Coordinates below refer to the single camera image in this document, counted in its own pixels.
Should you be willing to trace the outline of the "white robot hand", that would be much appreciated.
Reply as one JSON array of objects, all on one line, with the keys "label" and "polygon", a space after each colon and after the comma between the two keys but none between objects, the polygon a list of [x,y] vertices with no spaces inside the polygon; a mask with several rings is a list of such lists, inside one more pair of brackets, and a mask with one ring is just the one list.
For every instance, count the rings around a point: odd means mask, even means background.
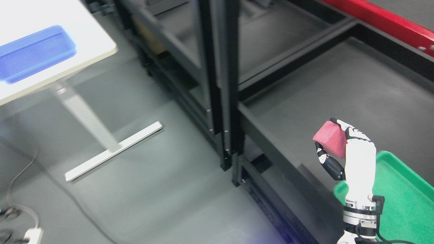
[{"label": "white robot hand", "polygon": [[348,192],[346,203],[353,207],[374,207],[369,199],[373,195],[376,171],[375,144],[362,131],[340,119],[330,118],[344,132],[346,165],[344,167],[315,141],[316,153],[324,170],[335,181],[346,181]]}]

